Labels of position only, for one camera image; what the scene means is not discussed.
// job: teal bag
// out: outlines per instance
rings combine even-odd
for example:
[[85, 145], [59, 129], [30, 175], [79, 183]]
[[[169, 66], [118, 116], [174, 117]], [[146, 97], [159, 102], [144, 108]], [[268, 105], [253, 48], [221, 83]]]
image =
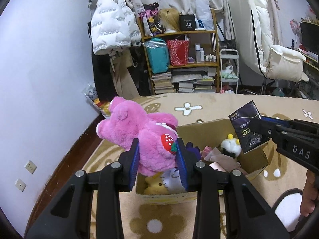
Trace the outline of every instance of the teal bag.
[[166, 42], [161, 38], [146, 41], [148, 59], [153, 73], [166, 72], [169, 65], [169, 53]]

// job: fan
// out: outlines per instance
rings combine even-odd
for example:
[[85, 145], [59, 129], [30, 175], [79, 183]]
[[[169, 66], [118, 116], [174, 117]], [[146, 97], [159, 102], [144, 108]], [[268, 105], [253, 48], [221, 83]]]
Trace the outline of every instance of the fan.
[[292, 32], [295, 34], [294, 47], [299, 48], [299, 46], [300, 46], [300, 26], [296, 20], [291, 20], [290, 26], [291, 26]]

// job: black box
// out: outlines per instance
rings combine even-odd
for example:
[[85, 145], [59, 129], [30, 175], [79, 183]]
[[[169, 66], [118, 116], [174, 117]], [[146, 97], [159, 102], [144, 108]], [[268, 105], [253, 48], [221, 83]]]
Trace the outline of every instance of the black box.
[[255, 118], [260, 119], [261, 115], [253, 101], [229, 115], [244, 154], [269, 141], [269, 137], [251, 132], [249, 122]]
[[196, 21], [194, 14], [180, 15], [180, 29], [181, 31], [195, 30]]

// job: wooden floor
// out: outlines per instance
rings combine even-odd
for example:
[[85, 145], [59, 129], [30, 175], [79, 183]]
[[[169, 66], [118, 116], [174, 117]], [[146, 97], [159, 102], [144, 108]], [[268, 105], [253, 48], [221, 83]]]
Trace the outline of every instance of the wooden floor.
[[51, 199], [64, 186], [72, 174], [81, 170], [94, 150], [98, 147], [101, 139], [96, 134], [96, 125], [103, 119], [104, 117], [100, 114], [91, 123], [83, 135], [70, 149], [69, 153], [63, 158], [59, 166], [55, 169], [55, 172], [33, 208], [25, 235], [44, 208], [49, 204]]

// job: red gift bag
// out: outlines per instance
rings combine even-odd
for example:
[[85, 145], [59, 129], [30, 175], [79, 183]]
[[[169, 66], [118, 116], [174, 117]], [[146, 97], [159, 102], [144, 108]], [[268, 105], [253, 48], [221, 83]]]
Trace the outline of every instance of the red gift bag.
[[184, 66], [188, 61], [189, 41], [168, 40], [167, 47], [172, 66]]

